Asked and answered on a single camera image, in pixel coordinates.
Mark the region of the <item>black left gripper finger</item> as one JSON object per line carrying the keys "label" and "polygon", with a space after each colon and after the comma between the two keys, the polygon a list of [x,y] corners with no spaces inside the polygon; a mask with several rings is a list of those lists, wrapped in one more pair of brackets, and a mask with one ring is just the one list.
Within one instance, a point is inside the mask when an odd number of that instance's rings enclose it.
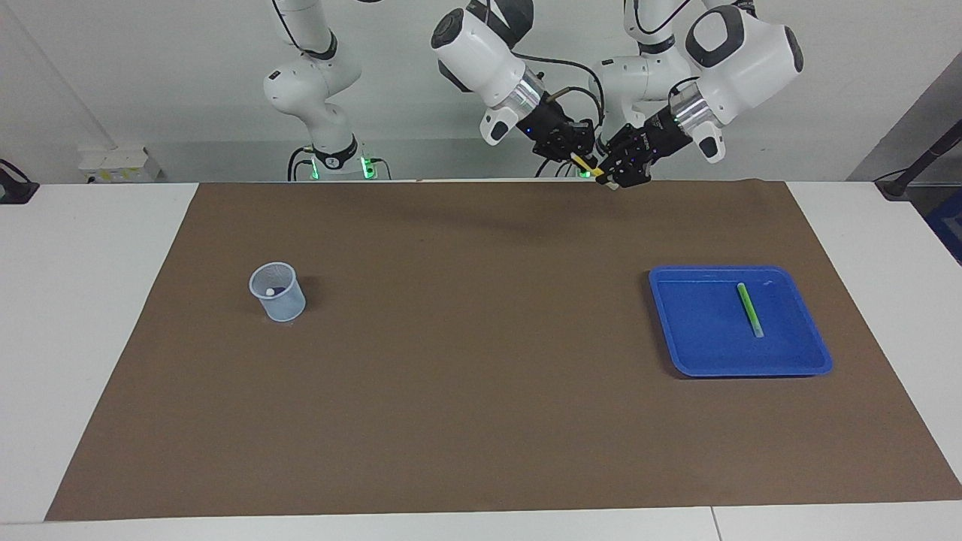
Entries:
{"label": "black left gripper finger", "polygon": [[631,188],[652,182],[652,167],[658,154],[633,154],[616,158],[616,185]]}
{"label": "black left gripper finger", "polygon": [[606,177],[616,177],[616,158],[625,155],[645,154],[640,150],[640,128],[634,126],[623,126],[608,141],[606,148],[606,154],[598,165],[602,175]]}

